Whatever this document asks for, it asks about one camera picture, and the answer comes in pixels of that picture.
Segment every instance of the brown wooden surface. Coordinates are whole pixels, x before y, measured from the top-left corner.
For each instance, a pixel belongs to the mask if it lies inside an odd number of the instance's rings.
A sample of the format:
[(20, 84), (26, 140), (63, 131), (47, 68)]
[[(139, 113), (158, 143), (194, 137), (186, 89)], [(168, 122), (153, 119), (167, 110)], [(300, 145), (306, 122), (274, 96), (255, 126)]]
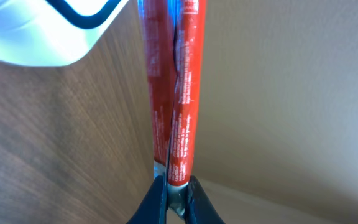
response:
[(0, 223), (125, 223), (152, 166), (135, 1), (73, 65), (0, 62)]

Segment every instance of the small white print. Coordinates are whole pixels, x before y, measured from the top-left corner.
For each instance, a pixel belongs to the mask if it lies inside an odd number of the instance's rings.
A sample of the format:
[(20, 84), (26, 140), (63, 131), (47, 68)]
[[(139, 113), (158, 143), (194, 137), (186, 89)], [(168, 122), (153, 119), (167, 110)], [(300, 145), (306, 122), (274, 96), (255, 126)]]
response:
[(185, 0), (184, 5), (184, 14), (198, 14), (198, 0)]

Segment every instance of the beige wall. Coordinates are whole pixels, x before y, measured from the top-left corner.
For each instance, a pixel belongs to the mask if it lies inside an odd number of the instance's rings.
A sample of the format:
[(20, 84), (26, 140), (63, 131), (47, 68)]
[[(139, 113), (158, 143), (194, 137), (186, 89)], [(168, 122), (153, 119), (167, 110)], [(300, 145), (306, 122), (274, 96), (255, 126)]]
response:
[(358, 1), (208, 1), (194, 173), (358, 223)]
[[(219, 216), (227, 224), (334, 224), (212, 182), (200, 182)], [(169, 210), (167, 223), (183, 222)]]

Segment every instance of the wooden table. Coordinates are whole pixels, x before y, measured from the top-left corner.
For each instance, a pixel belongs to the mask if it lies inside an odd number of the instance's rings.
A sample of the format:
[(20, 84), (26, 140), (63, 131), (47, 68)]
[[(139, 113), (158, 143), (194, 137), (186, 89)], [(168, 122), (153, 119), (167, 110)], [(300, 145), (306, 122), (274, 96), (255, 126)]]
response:
[(125, 223), (152, 181), (136, 1), (80, 61), (0, 62), (0, 223)]

